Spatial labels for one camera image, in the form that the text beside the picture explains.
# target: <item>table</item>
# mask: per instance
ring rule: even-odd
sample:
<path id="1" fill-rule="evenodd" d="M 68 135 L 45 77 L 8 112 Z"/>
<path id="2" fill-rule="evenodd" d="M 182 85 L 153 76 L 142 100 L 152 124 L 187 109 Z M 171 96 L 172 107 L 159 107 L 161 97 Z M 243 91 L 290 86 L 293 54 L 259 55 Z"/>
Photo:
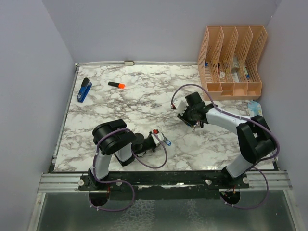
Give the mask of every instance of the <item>table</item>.
<path id="1" fill-rule="evenodd" d="M 92 82 L 92 88 L 84 102 L 79 103 L 76 97 L 85 77 Z M 108 81 L 125 83 L 126 87 L 111 87 L 107 85 Z M 167 146 L 167 164 L 158 170 L 222 169 L 239 154 L 237 136 L 213 125 L 193 131 L 177 118 L 177 112 L 170 108 L 170 100 L 174 91 L 187 83 L 201 84 L 196 65 L 81 66 L 54 171 L 87 171 L 95 154 L 93 129 L 101 123 L 120 118 L 134 132 L 146 137 L 151 130 L 159 129 L 172 142 L 171 146 Z M 185 87 L 176 98 L 195 91 L 201 94 L 196 87 Z M 248 101 L 215 103 L 232 113 L 248 115 Z M 142 161 L 158 166 L 164 159 L 164 151 L 159 147 L 155 153 L 147 152 Z M 271 160 L 261 162 L 258 167 L 273 169 L 273 163 Z M 114 156 L 109 170 L 153 171 L 138 161 L 122 167 Z"/>

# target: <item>white marble surface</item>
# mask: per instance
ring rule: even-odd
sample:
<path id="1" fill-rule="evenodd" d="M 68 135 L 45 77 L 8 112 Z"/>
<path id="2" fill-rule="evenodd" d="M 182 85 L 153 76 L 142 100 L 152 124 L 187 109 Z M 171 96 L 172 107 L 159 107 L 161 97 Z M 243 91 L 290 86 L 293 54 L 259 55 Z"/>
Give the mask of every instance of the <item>white marble surface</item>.
<path id="1" fill-rule="evenodd" d="M 78 103 L 76 97 L 85 77 L 93 85 L 84 102 Z M 126 88 L 108 86 L 108 81 L 125 83 Z M 170 109 L 170 100 L 174 91 L 186 83 L 201 84 L 196 65 L 81 66 L 54 171 L 87 171 L 95 153 L 93 129 L 120 118 L 134 132 L 147 136 L 158 128 L 172 142 L 167 146 L 167 164 L 158 170 L 222 169 L 239 154 L 237 136 L 206 124 L 193 132 L 177 118 L 177 112 Z M 194 91 L 200 92 L 196 87 L 186 87 L 176 98 Z M 247 102 L 217 101 L 216 104 L 230 112 L 248 115 Z M 142 161 L 158 166 L 164 158 L 164 151 L 159 147 L 155 153 L 148 151 Z M 263 162 L 259 168 L 273 169 L 273 164 Z M 113 156 L 109 170 L 153 169 L 138 161 L 122 167 Z"/>

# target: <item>purple cable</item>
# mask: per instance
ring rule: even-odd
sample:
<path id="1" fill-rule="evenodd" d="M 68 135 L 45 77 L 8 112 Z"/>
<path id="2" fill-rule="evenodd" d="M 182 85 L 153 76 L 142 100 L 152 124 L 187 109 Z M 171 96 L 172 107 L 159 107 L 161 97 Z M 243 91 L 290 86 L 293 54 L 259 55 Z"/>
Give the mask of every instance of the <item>purple cable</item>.
<path id="1" fill-rule="evenodd" d="M 266 194 L 265 194 L 265 197 L 263 198 L 263 200 L 257 204 L 257 205 L 254 205 L 254 206 L 251 206 L 251 207 L 242 207 L 242 206 L 238 206 L 238 205 L 231 205 L 229 204 L 228 202 L 226 202 L 221 196 L 220 198 L 225 202 L 226 205 L 229 205 L 233 208 L 239 208 L 239 209 L 244 209 L 244 210 L 249 210 L 249 209 L 254 209 L 254 208 L 258 208 L 260 207 L 261 205 L 264 205 L 264 203 L 266 202 L 268 196 L 269 196 L 269 182 L 268 180 L 266 179 L 266 176 L 264 175 L 263 172 L 261 172 L 261 170 L 257 169 L 256 167 L 254 167 L 255 170 L 257 170 L 258 172 L 261 173 L 261 175 L 264 177 L 264 180 L 265 180 L 265 183 L 266 183 Z"/>
<path id="2" fill-rule="evenodd" d="M 129 207 L 131 207 L 132 204 L 134 203 L 134 200 L 135 200 L 135 190 L 134 190 L 133 186 L 132 186 L 129 182 L 127 182 L 127 181 L 125 181 L 125 180 L 102 181 L 102 180 L 99 180 L 99 179 L 97 178 L 97 176 L 96 176 L 95 162 L 96 162 L 97 155 L 99 155 L 99 152 L 100 152 L 100 145 L 101 145 L 101 143 L 102 143 L 104 140 L 106 140 L 109 136 L 112 136 L 112 135 L 114 135 L 114 134 L 116 134 L 116 133 L 118 133 L 118 132 L 121 132 L 121 131 L 130 131 L 130 130 L 129 130 L 128 128 L 121 128 L 121 129 L 115 130 L 115 131 L 113 131 L 113 132 L 110 132 L 109 134 L 107 134 L 107 135 L 105 135 L 104 137 L 102 137 L 102 138 L 98 141 L 98 143 L 97 143 L 97 145 L 96 145 L 96 155 L 95 155 L 95 157 L 94 157 L 94 159 L 93 159 L 93 176 L 94 176 L 94 178 L 95 178 L 95 180 L 96 180 L 97 182 L 103 183 L 103 184 L 122 182 L 122 183 L 128 184 L 128 185 L 130 186 L 132 192 L 133 192 L 133 197 L 132 197 L 132 199 L 131 199 L 131 202 L 130 202 L 126 207 L 120 208 L 120 209 L 107 209 L 107 208 L 96 207 L 96 206 L 94 206 L 94 205 L 92 204 L 92 201 L 91 201 L 91 199 L 89 198 L 89 202 L 91 203 L 91 206 L 92 206 L 92 207 L 94 207 L 94 208 L 96 208 L 96 209 L 99 209 L 99 210 L 108 211 L 108 212 L 120 212 L 120 211 L 124 211 L 124 210 L 128 209 Z M 162 142 L 162 141 L 158 138 L 158 136 L 156 136 L 154 133 L 153 133 L 153 135 L 158 139 L 158 141 L 159 141 L 160 144 L 163 146 L 163 149 L 164 149 L 164 151 L 165 151 L 166 158 L 165 158 L 164 163 L 163 163 L 161 166 L 158 166 L 158 167 L 149 166 L 149 165 L 145 164 L 144 162 L 142 162 L 142 161 L 137 157 L 137 155 L 134 154 L 133 150 L 131 150 L 131 153 L 133 154 L 133 156 L 134 156 L 142 165 L 144 165 L 144 166 L 146 166 L 146 167 L 149 167 L 149 168 L 157 169 L 157 168 L 163 167 L 163 166 L 166 164 L 166 162 L 167 162 L 167 160 L 168 160 L 168 156 L 167 156 L 167 150 L 166 150 L 166 148 L 165 148 L 163 142 Z"/>
<path id="3" fill-rule="evenodd" d="M 239 209 L 254 209 L 254 208 L 258 208 L 259 206 L 263 205 L 263 204 L 266 202 L 266 200 L 267 200 L 267 198 L 268 198 L 268 195 L 269 195 L 269 183 L 268 183 L 268 180 L 266 179 L 264 173 L 261 172 L 261 170 L 257 169 L 255 166 L 257 165 L 257 163 L 259 163 L 259 162 L 261 162 L 261 161 L 273 159 L 273 158 L 275 158 L 275 157 L 278 155 L 278 153 L 279 153 L 279 151 L 280 151 L 280 144 L 279 144 L 279 142 L 278 142 L 276 136 L 275 136 L 270 130 L 268 130 L 266 127 L 264 127 L 263 125 L 261 125 L 261 124 L 255 122 L 255 121 L 253 121 L 253 120 L 251 120 L 251 119 L 244 118 L 244 117 L 240 117 L 240 116 L 234 115 L 234 114 L 232 114 L 232 113 L 230 113 L 230 112 L 226 112 L 226 111 L 224 111 L 224 110 L 222 110 L 222 109 L 219 109 L 219 108 L 214 104 L 214 101 L 213 101 L 212 97 L 210 96 L 210 94 L 209 94 L 203 87 L 201 87 L 201 86 L 199 86 L 199 85 L 197 85 L 197 84 L 189 83 L 189 84 L 184 84 L 183 86 L 180 86 L 180 87 L 175 91 L 175 93 L 173 94 L 173 96 L 172 96 L 172 98 L 171 98 L 171 106 L 174 106 L 173 100 L 174 100 L 174 97 L 175 97 L 176 93 L 177 93 L 180 89 L 182 89 L 183 87 L 186 87 L 186 86 L 195 86 L 195 87 L 201 88 L 201 89 L 207 94 L 208 98 L 210 99 L 211 103 L 213 104 L 213 106 L 214 106 L 214 108 L 215 108 L 216 110 L 218 110 L 218 111 L 220 111 L 220 112 L 222 112 L 222 113 L 224 113 L 224 114 L 226 114 L 226 115 L 232 116 L 232 117 L 234 117 L 234 118 L 242 119 L 242 120 L 248 121 L 248 122 L 250 122 L 250 123 L 253 123 L 254 125 L 258 126 L 259 128 L 265 130 L 265 131 L 274 139 L 274 141 L 275 141 L 275 143 L 276 143 L 276 145 L 277 145 L 276 153 L 275 153 L 273 156 L 270 156 L 270 157 L 261 159 L 260 161 L 256 162 L 254 165 L 252 165 L 249 169 L 246 170 L 246 171 L 249 171 L 250 169 L 254 168 L 254 169 L 256 169 L 257 171 L 259 171 L 259 172 L 262 174 L 262 176 L 264 177 L 264 180 L 265 180 L 265 182 L 266 182 L 266 195 L 265 195 L 264 199 L 263 199 L 258 205 L 255 205 L 255 206 L 252 206 L 252 207 L 241 207 L 241 206 L 236 206 L 236 205 L 231 205 L 231 204 L 229 204 L 229 203 L 226 203 L 227 205 L 230 205 L 230 206 L 232 206 L 232 207 L 234 207 L 234 208 L 239 208 Z"/>

